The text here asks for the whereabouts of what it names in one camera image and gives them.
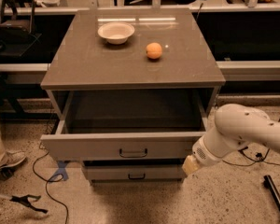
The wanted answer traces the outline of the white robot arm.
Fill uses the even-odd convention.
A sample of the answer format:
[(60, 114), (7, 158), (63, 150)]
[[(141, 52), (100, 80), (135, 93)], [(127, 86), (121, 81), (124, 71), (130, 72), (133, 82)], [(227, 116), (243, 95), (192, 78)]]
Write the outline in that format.
[(256, 108), (224, 105), (215, 112), (213, 127), (192, 146), (182, 169), (190, 175), (221, 162), (225, 156), (250, 143), (264, 145), (280, 154), (280, 122), (271, 120)]

